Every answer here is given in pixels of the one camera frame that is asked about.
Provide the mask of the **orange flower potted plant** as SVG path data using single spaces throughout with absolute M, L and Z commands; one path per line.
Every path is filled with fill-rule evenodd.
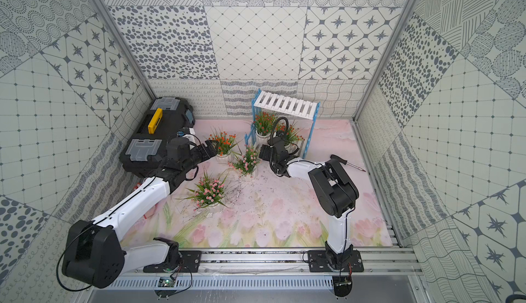
M 216 144 L 217 155 L 221 157 L 231 155 L 238 145 L 236 135 L 231 135 L 223 130 L 214 131 L 208 139 Z

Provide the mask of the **red flower plant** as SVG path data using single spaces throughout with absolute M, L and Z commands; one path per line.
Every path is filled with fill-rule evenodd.
M 255 115 L 253 125 L 256 129 L 256 137 L 267 137 L 271 134 L 274 122 L 278 118 L 276 113 L 270 111 L 259 111 Z
M 299 128 L 295 122 L 289 125 L 288 128 L 286 128 L 286 124 L 284 122 L 281 122 L 278 124 L 277 130 L 285 132 L 285 147 L 289 147 L 292 144 L 297 144 L 304 140 L 304 137 L 299 133 Z

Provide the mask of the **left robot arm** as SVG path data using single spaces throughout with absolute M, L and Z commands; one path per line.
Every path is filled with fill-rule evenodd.
M 56 276 L 103 289 L 132 270 L 171 274 L 182 271 L 184 260 L 178 242 L 156 237 L 152 244 L 124 249 L 121 240 L 146 212 L 188 181 L 191 170 L 197 171 L 200 163 L 217 152 L 215 140 L 200 145 L 186 136 L 169 140 L 167 156 L 148 173 L 143 184 L 103 214 L 72 225 L 56 265 Z

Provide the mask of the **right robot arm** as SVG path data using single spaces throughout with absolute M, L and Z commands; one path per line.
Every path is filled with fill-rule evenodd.
M 328 215 L 325 251 L 328 259 L 346 261 L 353 254 L 348 218 L 356 209 L 359 191 L 338 159 L 314 162 L 296 157 L 286 150 L 284 141 L 273 137 L 262 146 L 260 158 L 269 162 L 279 177 L 309 180 L 319 204 Z

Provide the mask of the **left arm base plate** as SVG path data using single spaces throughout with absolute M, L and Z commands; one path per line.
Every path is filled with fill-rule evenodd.
M 164 262 L 145 266 L 144 273 L 174 273 L 180 267 L 182 272 L 196 273 L 199 271 L 201 262 L 201 251 L 183 250 L 170 252 Z

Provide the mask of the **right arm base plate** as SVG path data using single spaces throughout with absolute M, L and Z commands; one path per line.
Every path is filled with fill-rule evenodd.
M 333 255 L 325 250 L 309 250 L 307 263 L 310 272 L 363 272 L 364 265 L 359 251 L 352 250 Z

